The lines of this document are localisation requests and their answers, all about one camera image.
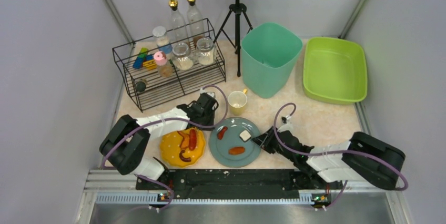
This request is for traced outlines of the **grey-blue plate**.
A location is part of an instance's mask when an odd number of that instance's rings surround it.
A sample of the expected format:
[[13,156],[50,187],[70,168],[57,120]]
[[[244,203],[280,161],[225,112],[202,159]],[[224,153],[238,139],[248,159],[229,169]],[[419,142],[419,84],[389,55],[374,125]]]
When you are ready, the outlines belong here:
[[[222,140],[217,139],[217,132],[223,126],[227,126]],[[239,134],[247,130],[252,137],[261,135],[258,127],[248,119],[242,117],[230,117],[219,123],[211,132],[208,145],[213,157],[222,165],[231,168],[241,168],[256,160],[261,152],[261,148],[251,140],[243,142]],[[242,146],[246,151],[241,155],[229,155],[228,150],[233,147]]]

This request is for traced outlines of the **cream yellow mug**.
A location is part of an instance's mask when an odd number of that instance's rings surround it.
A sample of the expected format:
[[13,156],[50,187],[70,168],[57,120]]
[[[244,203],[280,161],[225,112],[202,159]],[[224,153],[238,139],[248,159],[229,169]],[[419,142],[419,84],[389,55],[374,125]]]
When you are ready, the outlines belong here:
[[229,94],[229,108],[234,116],[240,116],[246,110],[248,101],[247,92],[248,89],[245,88],[242,91],[233,91]]

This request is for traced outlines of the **yellow scalloped plate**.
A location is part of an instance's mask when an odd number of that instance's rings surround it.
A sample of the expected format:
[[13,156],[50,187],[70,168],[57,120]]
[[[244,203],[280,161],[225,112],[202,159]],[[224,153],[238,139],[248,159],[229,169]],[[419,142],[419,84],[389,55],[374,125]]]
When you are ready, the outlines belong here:
[[205,146],[206,146],[206,139],[204,133],[197,129],[197,128],[189,128],[186,130],[180,130],[184,131],[185,133],[189,134],[191,129],[195,129],[197,132],[197,146],[195,150],[190,151],[189,148],[184,150],[184,156],[185,157],[191,157],[191,162],[183,162],[179,158],[179,153],[182,151],[180,149],[180,143],[182,140],[182,137],[178,134],[177,131],[168,133],[164,135],[161,139],[161,142],[159,144],[160,149],[160,155],[163,161],[168,163],[170,166],[179,167],[179,168],[185,168],[188,166],[194,165],[204,154],[205,152]]

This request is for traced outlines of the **large clear glass jar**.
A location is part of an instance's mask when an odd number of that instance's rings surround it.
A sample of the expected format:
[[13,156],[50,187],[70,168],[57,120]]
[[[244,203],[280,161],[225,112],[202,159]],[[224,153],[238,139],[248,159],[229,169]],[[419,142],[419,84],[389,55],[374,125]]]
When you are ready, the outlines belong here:
[[179,70],[191,69],[194,62],[191,57],[190,47],[186,43],[178,43],[173,47],[173,63]]

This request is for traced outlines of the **pink lid spice jar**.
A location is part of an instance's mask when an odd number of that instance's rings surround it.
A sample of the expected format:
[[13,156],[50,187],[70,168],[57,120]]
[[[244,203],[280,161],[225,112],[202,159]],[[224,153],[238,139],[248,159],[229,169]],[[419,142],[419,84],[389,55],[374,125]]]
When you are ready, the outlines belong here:
[[164,52],[155,52],[153,58],[161,77],[170,77],[173,74],[171,63]]

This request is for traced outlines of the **black lid spice jar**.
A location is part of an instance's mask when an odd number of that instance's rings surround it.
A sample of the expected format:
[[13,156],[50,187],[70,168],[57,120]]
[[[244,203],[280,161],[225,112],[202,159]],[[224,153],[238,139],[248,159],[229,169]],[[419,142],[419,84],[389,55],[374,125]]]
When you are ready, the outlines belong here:
[[141,79],[137,82],[135,82],[135,91],[138,93],[142,93],[147,88],[147,82],[144,79]]

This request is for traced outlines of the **oil bottle gold cap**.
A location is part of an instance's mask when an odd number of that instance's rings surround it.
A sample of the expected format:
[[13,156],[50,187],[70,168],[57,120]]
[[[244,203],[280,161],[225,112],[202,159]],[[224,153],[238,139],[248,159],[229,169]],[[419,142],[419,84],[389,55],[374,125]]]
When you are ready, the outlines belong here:
[[169,0],[168,4],[171,9],[170,23],[175,35],[175,41],[177,43],[185,43],[190,45],[185,18],[178,9],[178,1]]
[[196,0],[187,0],[189,8],[187,11],[187,18],[190,23],[190,31],[194,41],[194,45],[204,37],[204,21],[201,11],[196,5]]

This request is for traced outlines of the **blue label jar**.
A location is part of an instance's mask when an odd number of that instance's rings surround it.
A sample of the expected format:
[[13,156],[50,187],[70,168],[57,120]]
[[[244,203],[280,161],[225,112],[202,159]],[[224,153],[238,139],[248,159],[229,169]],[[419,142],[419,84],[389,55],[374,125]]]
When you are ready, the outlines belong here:
[[152,34],[155,38],[159,51],[163,52],[168,59],[172,59],[173,47],[166,28],[163,26],[157,26],[153,29]]

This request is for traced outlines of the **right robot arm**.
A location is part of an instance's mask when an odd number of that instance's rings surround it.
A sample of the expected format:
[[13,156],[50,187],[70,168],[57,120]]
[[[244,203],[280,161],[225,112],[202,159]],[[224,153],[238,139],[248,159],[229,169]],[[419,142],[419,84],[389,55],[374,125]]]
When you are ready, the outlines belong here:
[[251,141],[269,154],[278,153],[304,172],[315,185],[336,181],[367,181],[384,190],[396,190],[405,153],[363,132],[326,147],[306,146],[288,130],[266,133]]

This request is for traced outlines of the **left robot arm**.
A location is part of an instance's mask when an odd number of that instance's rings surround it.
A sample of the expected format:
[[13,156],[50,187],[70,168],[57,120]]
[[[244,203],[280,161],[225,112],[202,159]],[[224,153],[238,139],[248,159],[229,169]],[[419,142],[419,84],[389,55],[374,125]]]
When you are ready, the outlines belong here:
[[215,93],[201,91],[197,100],[177,105],[162,114],[139,119],[123,115],[101,143],[99,152],[121,175],[158,180],[167,168],[158,159],[144,156],[148,142],[193,126],[211,129],[217,108]]

